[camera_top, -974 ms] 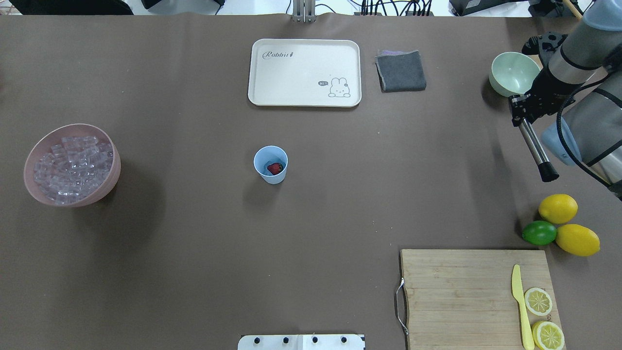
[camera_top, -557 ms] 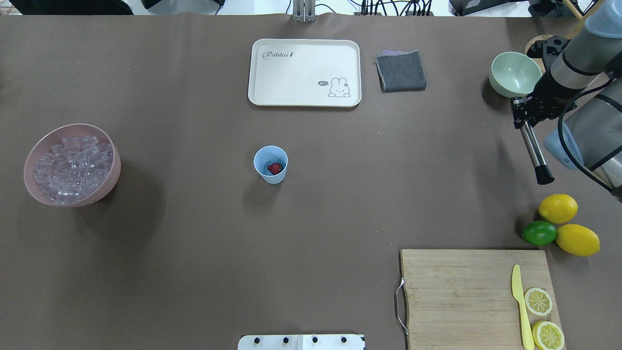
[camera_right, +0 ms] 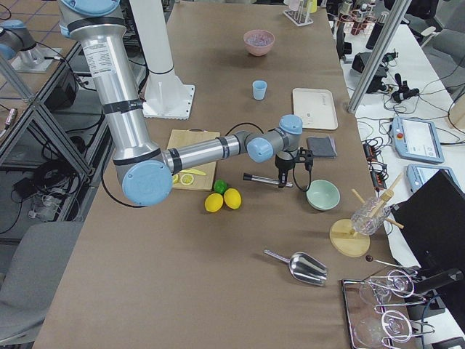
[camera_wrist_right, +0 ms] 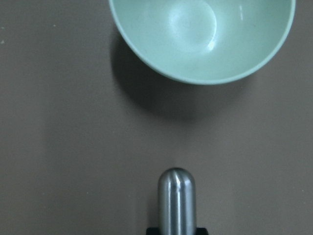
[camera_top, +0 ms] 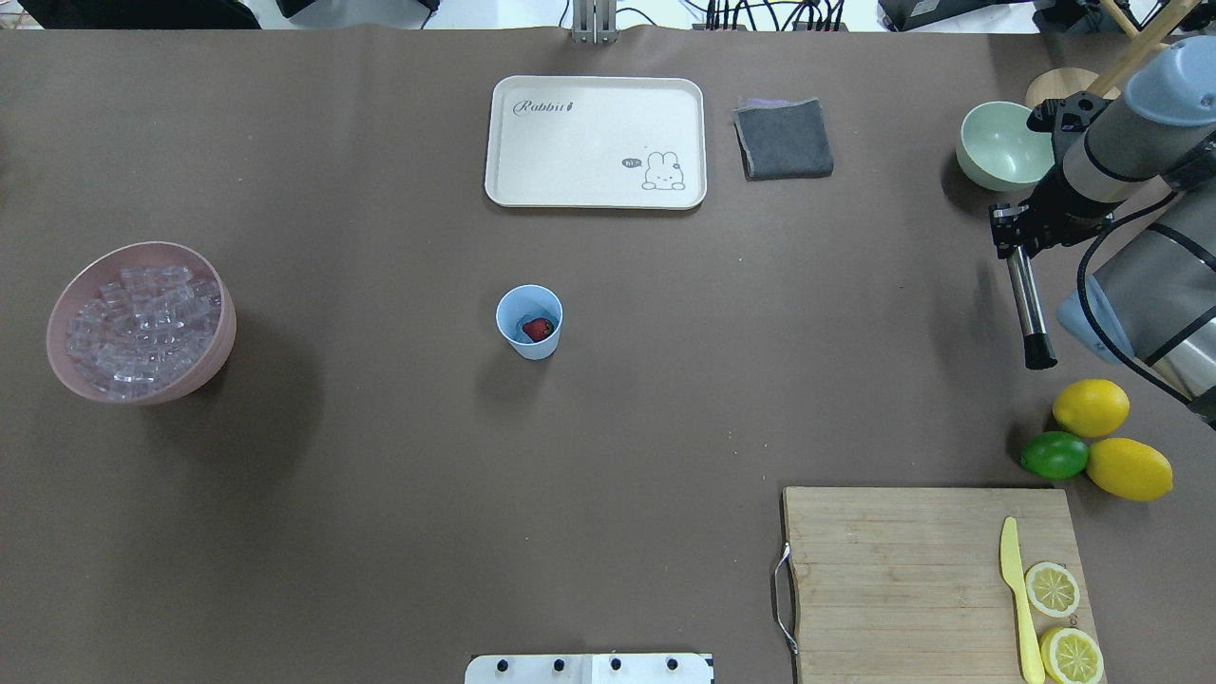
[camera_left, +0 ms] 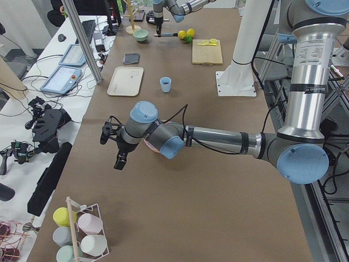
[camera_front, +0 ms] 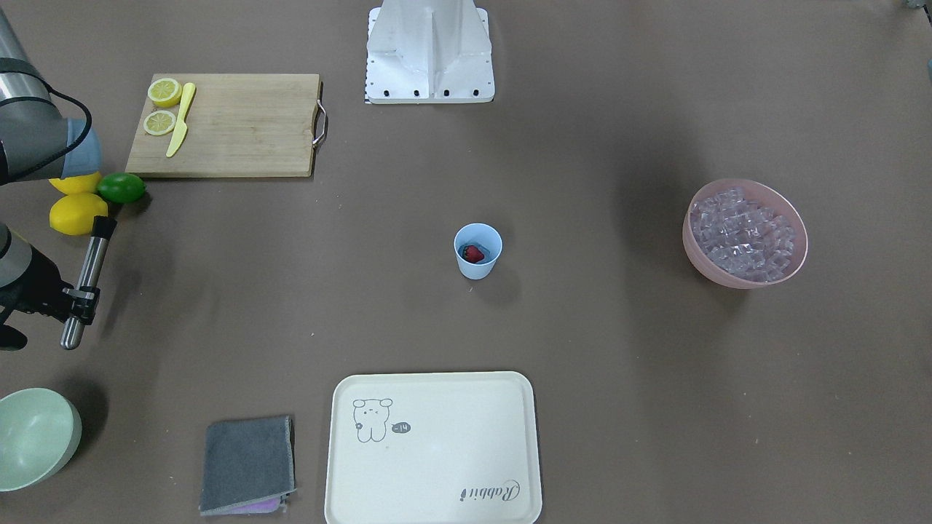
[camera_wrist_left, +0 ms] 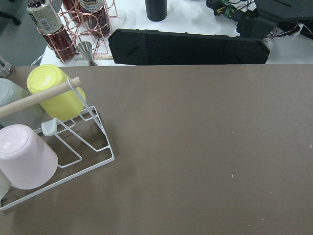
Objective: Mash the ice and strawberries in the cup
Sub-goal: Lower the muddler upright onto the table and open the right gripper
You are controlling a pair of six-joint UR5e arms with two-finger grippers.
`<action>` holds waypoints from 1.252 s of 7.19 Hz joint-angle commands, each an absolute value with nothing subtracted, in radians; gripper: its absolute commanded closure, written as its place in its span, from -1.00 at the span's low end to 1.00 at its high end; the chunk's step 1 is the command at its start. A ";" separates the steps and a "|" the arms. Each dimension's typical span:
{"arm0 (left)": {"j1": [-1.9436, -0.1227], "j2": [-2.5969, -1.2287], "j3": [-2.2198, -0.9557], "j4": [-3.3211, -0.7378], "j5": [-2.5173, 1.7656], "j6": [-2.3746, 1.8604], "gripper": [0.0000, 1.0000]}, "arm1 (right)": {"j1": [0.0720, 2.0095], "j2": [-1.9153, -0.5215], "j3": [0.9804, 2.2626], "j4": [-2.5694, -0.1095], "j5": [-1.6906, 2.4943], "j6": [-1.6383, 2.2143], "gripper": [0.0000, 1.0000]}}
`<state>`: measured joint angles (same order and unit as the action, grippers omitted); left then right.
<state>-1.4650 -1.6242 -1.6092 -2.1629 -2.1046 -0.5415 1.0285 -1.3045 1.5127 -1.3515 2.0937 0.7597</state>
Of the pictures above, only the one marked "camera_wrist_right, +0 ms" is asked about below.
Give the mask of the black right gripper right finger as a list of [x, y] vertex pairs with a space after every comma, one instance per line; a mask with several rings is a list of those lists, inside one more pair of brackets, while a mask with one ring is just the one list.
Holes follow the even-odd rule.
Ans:
[[195, 235], [208, 235], [207, 228], [196, 228]]

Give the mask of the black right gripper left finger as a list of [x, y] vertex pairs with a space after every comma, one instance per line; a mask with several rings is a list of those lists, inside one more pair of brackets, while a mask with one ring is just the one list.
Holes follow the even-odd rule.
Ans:
[[146, 235], [159, 235], [159, 229], [157, 227], [149, 227], [146, 229]]

